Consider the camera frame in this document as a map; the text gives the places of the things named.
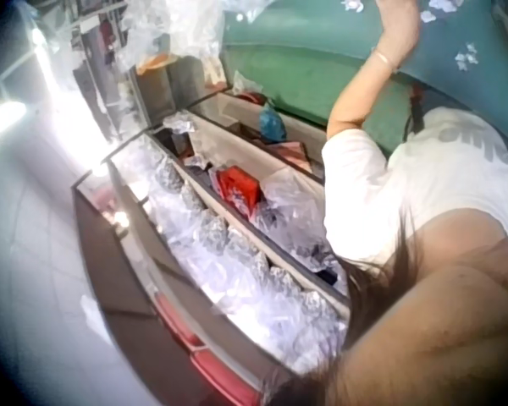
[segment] glass display case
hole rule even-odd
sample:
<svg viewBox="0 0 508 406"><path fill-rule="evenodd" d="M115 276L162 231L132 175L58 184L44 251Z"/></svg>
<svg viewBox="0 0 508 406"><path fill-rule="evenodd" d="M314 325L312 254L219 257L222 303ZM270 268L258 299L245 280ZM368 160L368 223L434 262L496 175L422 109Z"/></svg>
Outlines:
<svg viewBox="0 0 508 406"><path fill-rule="evenodd" d="M192 165L192 152L205 138L219 145L215 156L205 145L214 164L233 156L254 176L292 171L313 195L317 181L193 113L165 126L124 142L104 160L104 176L84 179L92 182L89 200L117 235L135 241L132 267L146 295L173 309L180 327L170 328L187 347L202 343L254 390L271 369L312 369L344 342L347 292L241 215L210 186L199 162Z"/></svg>

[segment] fluorescent light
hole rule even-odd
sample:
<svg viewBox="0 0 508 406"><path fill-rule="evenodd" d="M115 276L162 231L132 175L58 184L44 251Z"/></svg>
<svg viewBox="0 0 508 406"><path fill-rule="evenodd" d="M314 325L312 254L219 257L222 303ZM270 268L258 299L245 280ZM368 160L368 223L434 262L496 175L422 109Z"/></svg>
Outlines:
<svg viewBox="0 0 508 406"><path fill-rule="evenodd" d="M130 220L128 220L128 216L123 211L117 211L114 220L115 223L120 224L123 228L127 228L130 225Z"/></svg>
<svg viewBox="0 0 508 406"><path fill-rule="evenodd" d="M46 43L45 36L43 35L43 33L39 28L35 28L34 30L32 30L32 42L34 42L34 45L39 47L41 45L45 45Z"/></svg>
<svg viewBox="0 0 508 406"><path fill-rule="evenodd" d="M97 178L102 178L104 176L107 176L109 174L107 163L103 163L102 165L92 169L92 174L94 176L96 176Z"/></svg>
<svg viewBox="0 0 508 406"><path fill-rule="evenodd" d="M7 101L0 105L0 133L17 123L26 114L26 106L18 101Z"/></svg>

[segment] tile floor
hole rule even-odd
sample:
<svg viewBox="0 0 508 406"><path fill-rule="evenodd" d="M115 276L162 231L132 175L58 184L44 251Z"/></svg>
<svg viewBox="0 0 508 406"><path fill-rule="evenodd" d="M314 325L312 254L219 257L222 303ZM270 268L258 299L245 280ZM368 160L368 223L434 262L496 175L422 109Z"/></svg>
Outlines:
<svg viewBox="0 0 508 406"><path fill-rule="evenodd" d="M92 293L64 201L0 142L0 363L34 404L158 405L86 325Z"/></svg>

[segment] plastic bag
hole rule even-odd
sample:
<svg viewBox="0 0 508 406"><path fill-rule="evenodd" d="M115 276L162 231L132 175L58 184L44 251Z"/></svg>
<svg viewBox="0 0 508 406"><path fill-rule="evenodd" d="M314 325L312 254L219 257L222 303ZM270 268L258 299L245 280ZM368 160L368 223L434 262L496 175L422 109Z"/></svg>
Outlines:
<svg viewBox="0 0 508 406"><path fill-rule="evenodd" d="M159 53L217 58L224 36L224 11L243 13L251 23L275 0L127 0L121 21L128 44L117 54L124 71Z"/></svg>
<svg viewBox="0 0 508 406"><path fill-rule="evenodd" d="M240 74L238 70L236 70L234 74L234 87L231 92L234 94L234 96L245 92L262 93L263 86L259 85L253 80L247 79L245 76Z"/></svg>
<svg viewBox="0 0 508 406"><path fill-rule="evenodd" d="M272 142L286 140L286 128L279 114L269 103L266 103L260 113L260 132L262 138Z"/></svg>
<svg viewBox="0 0 508 406"><path fill-rule="evenodd" d="M261 188L266 201L258 203L252 224L311 272L331 272L335 288L348 295L345 271L325 238L323 199L300 184L289 167L265 178Z"/></svg>
<svg viewBox="0 0 508 406"><path fill-rule="evenodd" d="M186 111L177 112L166 117L163 120L162 125L166 129L171 129L173 134L193 133L196 131L196 126L194 125L190 114Z"/></svg>

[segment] dark hair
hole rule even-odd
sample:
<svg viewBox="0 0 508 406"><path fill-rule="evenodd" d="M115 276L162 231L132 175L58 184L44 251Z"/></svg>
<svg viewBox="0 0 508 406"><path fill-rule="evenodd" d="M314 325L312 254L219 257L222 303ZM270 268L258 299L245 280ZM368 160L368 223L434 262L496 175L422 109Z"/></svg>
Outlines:
<svg viewBox="0 0 508 406"><path fill-rule="evenodd" d="M419 259L414 241L406 241L401 220L397 246L392 259L384 266L354 263L340 259L346 271L351 299L351 319L346 334L345 352L380 316L416 281ZM260 404L265 406L322 406L330 399L346 404L346 388L340 381L339 354L328 355L317 369L304 376L294 376L279 386L265 385Z"/></svg>

